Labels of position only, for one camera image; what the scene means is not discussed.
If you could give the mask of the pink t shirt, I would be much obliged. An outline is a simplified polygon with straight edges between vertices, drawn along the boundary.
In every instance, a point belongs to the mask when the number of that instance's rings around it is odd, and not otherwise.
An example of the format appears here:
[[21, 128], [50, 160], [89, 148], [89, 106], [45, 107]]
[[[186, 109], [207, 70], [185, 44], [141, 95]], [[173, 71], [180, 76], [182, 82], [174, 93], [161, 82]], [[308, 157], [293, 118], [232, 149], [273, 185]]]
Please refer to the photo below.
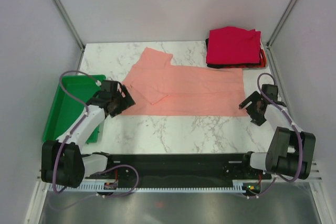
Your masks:
[[135, 105], [123, 115], [245, 117], [241, 69], [174, 66], [173, 56], [145, 48], [123, 81]]

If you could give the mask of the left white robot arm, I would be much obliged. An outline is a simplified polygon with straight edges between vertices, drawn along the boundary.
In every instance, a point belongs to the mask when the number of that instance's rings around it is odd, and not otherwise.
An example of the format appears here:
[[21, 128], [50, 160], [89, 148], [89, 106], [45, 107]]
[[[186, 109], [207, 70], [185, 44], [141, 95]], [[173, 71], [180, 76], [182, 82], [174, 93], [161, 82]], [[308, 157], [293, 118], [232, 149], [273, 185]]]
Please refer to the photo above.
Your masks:
[[107, 117], [115, 117], [135, 105], [126, 85], [119, 81], [97, 81], [100, 89], [84, 103], [73, 124], [54, 141], [46, 141], [41, 150], [41, 179], [57, 194], [77, 188], [85, 177], [99, 174], [111, 178], [115, 165], [103, 154], [83, 156], [82, 148], [93, 131]]

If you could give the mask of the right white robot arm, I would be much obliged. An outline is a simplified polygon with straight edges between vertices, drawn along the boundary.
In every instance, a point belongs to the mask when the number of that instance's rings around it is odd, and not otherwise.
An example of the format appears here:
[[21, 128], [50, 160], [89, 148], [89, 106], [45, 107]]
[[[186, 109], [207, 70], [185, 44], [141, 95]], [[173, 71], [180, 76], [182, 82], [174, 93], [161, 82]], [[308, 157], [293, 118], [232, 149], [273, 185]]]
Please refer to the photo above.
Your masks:
[[286, 105], [278, 100], [278, 87], [263, 84], [261, 91], [255, 91], [240, 105], [246, 109], [251, 123], [262, 126], [268, 122], [274, 130], [268, 151], [248, 152], [246, 162], [240, 166], [241, 174], [254, 178], [259, 170], [287, 176], [284, 180], [307, 179], [309, 177], [316, 137], [305, 132], [289, 116]]

